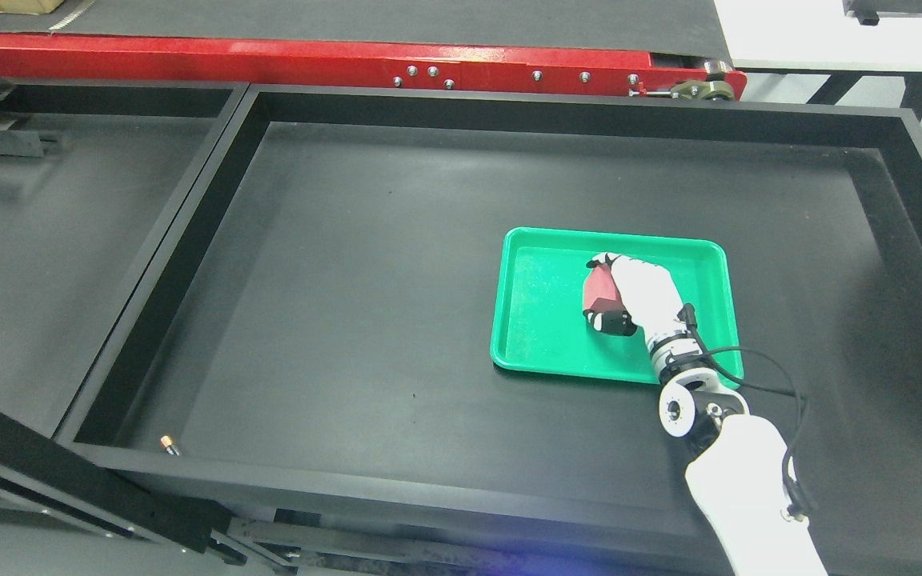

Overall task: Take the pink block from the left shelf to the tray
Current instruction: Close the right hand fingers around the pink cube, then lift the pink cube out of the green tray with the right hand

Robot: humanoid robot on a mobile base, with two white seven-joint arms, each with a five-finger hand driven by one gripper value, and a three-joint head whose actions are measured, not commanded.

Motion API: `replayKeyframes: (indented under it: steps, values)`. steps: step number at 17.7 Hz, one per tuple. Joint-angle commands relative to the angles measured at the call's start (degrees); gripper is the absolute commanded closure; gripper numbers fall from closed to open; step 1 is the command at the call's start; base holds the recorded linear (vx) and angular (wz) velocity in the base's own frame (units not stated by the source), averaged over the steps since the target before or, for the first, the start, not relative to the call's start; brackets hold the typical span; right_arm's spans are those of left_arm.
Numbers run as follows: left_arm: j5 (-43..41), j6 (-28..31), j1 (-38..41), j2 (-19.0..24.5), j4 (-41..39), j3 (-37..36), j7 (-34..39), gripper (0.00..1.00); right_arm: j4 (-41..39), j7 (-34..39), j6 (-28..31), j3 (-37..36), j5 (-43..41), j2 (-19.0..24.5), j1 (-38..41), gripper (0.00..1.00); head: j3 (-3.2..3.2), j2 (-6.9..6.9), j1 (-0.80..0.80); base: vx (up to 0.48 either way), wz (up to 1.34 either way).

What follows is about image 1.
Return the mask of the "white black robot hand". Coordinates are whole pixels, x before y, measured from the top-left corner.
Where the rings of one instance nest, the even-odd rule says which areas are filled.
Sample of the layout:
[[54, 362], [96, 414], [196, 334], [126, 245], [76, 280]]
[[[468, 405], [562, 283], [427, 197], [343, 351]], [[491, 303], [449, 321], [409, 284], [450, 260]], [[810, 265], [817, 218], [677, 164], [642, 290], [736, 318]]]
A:
[[586, 263], [587, 269], [595, 265], [611, 267], [626, 311], [587, 316], [582, 311], [593, 330], [622, 337], [641, 333], [650, 347], [688, 333], [687, 323], [679, 316], [684, 301], [666, 267], [611, 252], [599, 253]]

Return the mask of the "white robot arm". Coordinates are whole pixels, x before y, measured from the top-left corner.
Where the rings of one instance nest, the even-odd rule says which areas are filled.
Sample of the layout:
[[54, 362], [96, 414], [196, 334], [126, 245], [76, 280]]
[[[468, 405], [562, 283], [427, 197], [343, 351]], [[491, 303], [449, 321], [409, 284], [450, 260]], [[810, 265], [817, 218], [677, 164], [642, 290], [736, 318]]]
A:
[[824, 575], [827, 570], [788, 482], [788, 446], [720, 381], [698, 339], [679, 323], [644, 329], [661, 383], [663, 430], [694, 454], [683, 473], [736, 575]]

